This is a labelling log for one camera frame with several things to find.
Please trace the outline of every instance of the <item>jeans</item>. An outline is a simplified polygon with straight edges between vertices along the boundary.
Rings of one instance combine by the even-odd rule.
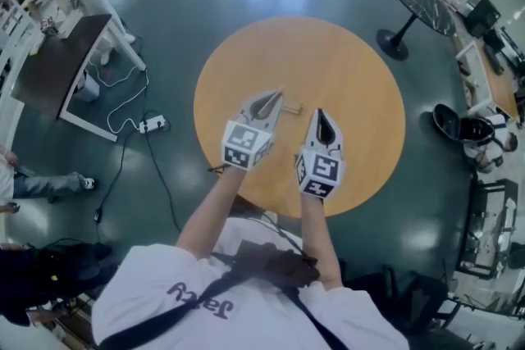
[[[13,198],[64,197],[84,190],[84,177],[77,172],[59,176],[15,176]]]

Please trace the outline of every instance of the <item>round wooden table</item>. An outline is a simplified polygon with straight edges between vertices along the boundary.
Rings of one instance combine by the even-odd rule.
[[[389,179],[404,142],[404,107],[385,62],[358,36],[306,17],[277,17],[244,27],[209,57],[194,98],[195,129],[211,166],[221,162],[228,120],[256,93],[284,86],[270,154],[248,173],[240,195],[276,213],[300,217],[295,155],[315,108],[334,118],[345,137],[346,173],[325,213],[348,211]]]

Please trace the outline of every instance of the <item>black chair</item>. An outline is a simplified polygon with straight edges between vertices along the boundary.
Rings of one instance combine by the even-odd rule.
[[[424,333],[433,320],[443,320],[446,328],[460,308],[457,303],[451,313],[439,309],[447,299],[449,289],[441,281],[412,272],[413,277],[403,293],[399,293],[394,271],[386,266],[381,273],[365,275],[345,282],[345,287],[368,292],[379,312],[402,334]]]

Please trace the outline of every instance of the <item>black marble table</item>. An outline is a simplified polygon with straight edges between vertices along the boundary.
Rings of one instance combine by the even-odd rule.
[[[451,36],[455,32],[454,22],[440,0],[400,1],[412,12],[409,21],[397,34],[389,30],[379,30],[376,35],[381,50],[395,60],[405,60],[409,56],[409,49],[403,42],[403,36],[416,18],[440,34]]]

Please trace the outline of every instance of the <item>white power strip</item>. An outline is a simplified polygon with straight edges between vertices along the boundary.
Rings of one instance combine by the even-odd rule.
[[[146,131],[149,133],[150,131],[161,129],[165,125],[166,120],[164,120],[164,117],[161,114],[160,116],[152,117],[146,120],[145,123],[143,121],[140,121],[139,130],[141,134],[145,134]]]

